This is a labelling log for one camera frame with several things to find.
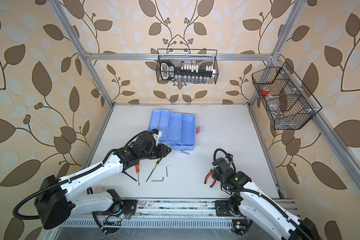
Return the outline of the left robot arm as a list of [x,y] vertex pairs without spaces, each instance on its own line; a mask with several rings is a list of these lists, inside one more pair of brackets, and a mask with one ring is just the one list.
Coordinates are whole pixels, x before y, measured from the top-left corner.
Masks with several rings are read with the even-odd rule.
[[95,194],[92,187],[117,174],[125,174],[141,160],[160,161],[172,149],[159,142],[161,132],[142,131],[124,147],[110,150],[105,158],[74,174],[44,179],[41,188],[20,201],[13,209],[19,220],[40,220],[45,230],[53,229],[69,217],[97,212],[120,216],[126,207],[116,190]]

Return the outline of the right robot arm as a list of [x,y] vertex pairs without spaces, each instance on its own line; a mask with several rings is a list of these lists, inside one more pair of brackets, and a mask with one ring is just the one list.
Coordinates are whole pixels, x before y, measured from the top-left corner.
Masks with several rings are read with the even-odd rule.
[[213,178],[222,189],[230,193],[229,213],[244,216],[261,227],[275,240],[319,240],[316,225],[305,218],[301,220],[273,199],[269,198],[252,179],[224,158],[213,161]]

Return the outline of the red handled screwdriver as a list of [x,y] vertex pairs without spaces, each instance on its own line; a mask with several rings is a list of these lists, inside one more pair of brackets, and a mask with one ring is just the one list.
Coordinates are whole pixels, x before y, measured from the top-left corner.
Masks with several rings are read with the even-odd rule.
[[139,168],[139,164],[135,165],[135,168],[136,168],[136,174],[137,174],[137,177],[138,177],[138,185],[140,186],[140,177],[139,177],[140,168]]

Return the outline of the orange handled pliers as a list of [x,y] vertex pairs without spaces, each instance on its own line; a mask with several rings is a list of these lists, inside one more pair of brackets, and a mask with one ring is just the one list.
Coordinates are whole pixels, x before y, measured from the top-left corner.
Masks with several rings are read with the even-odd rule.
[[213,178],[213,174],[214,174],[214,169],[210,169],[210,172],[206,175],[205,180],[204,180],[205,185],[207,184],[209,179],[213,180],[211,185],[210,185],[210,188],[212,188],[216,183],[216,179]]

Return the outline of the white and blue tool box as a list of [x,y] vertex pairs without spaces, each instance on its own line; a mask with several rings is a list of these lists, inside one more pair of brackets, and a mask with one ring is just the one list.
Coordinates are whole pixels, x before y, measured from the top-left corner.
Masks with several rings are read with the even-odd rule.
[[196,117],[194,114],[153,110],[149,130],[161,132],[159,143],[175,151],[192,151],[196,146]]

